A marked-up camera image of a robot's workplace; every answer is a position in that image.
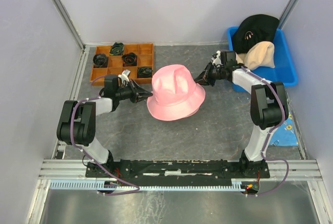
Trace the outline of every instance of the blue cloth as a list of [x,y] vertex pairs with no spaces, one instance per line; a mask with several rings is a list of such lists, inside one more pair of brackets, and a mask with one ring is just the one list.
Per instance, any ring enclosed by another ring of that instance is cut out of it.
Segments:
[[271,138],[270,145],[273,146],[298,146],[294,131],[292,115],[280,126]]

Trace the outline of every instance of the hat brim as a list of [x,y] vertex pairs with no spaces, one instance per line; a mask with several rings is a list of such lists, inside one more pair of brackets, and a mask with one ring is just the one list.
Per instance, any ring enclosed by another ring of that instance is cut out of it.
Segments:
[[194,93],[184,102],[174,106],[160,106],[157,104],[155,97],[147,99],[147,107],[150,114],[162,121],[174,121],[187,116],[193,115],[202,105],[206,92],[204,88],[196,84]]

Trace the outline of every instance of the wooden organizer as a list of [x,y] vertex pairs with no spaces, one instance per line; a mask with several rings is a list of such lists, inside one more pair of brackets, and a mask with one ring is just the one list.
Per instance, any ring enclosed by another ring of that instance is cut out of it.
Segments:
[[[154,70],[154,45],[152,43],[145,44],[129,44],[125,45],[124,53],[128,54],[133,52],[137,54],[137,65],[132,67],[124,67],[121,56],[111,56],[110,49],[112,46],[97,46],[95,54],[105,54],[108,58],[107,68],[95,68],[93,66],[90,75],[90,82],[95,78],[107,74],[119,75],[125,70],[130,70],[130,77],[138,84],[150,84],[151,77],[137,77],[137,69],[140,67],[150,67]],[[103,86],[104,78],[96,80],[94,86]]]

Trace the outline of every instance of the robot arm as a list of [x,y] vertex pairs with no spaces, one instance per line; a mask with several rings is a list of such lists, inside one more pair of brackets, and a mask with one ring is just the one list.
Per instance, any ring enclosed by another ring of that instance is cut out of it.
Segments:
[[[265,157],[268,145],[265,145],[267,137],[268,143],[275,132],[271,127],[277,126],[282,119],[282,112],[277,99],[271,90],[263,82],[265,79],[250,75],[250,70],[238,64],[234,51],[217,51],[205,70],[195,79],[200,85],[214,86],[216,80],[228,80],[235,85],[239,85],[251,94],[251,118],[254,128],[250,142],[243,151],[241,159],[246,164],[259,162]],[[287,107],[287,97],[283,83],[265,80],[277,93],[285,110],[285,119],[289,112]]]
[[[104,79],[104,88],[100,91],[98,99],[81,103],[75,114],[74,139],[75,145],[85,151],[99,164],[105,164],[113,171],[113,157],[109,150],[104,148],[95,137],[96,116],[115,111],[121,100],[130,99],[138,103],[152,96],[152,93],[142,89],[135,81],[128,79],[129,71],[121,75],[107,75]],[[77,101],[65,101],[57,128],[57,137],[68,145],[70,139],[71,115]]]

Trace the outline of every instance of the gray floor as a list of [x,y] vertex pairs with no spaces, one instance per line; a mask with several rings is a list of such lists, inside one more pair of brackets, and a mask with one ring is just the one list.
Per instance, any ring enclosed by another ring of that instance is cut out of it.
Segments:
[[[211,55],[226,46],[156,46],[155,68],[183,64],[193,77],[205,68]],[[95,48],[90,49],[79,99],[95,96],[89,77]],[[193,116],[174,122],[162,122],[150,116],[145,102],[121,101],[115,112],[96,120],[96,137],[114,158],[142,160],[238,159],[253,128],[247,93],[234,92],[230,82],[217,81],[205,87],[206,99]],[[82,154],[67,146],[66,159],[80,159]],[[297,147],[269,147],[267,157],[300,159]]]
[[[263,191],[276,183],[262,182]],[[49,190],[45,224],[319,223],[306,182],[286,182],[279,192],[249,197],[239,192],[157,192],[101,196],[95,191]]]

